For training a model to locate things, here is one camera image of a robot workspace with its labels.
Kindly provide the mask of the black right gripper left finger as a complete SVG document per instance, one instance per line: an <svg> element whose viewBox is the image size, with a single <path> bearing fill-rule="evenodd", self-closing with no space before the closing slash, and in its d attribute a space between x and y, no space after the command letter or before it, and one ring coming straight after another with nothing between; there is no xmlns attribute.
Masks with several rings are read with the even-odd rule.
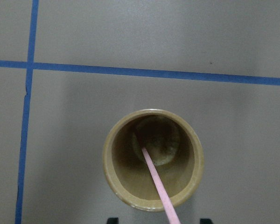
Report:
<svg viewBox="0 0 280 224"><path fill-rule="evenodd" d="M107 219L107 224L119 224L118 217L110 217Z"/></svg>

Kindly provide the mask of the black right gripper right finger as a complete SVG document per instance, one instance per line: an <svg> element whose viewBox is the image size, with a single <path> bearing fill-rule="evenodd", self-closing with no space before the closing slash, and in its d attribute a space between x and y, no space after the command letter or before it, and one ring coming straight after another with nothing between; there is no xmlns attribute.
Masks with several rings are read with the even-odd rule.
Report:
<svg viewBox="0 0 280 224"><path fill-rule="evenodd" d="M209 219L209 218L200 218L200 224L211 224L211 219Z"/></svg>

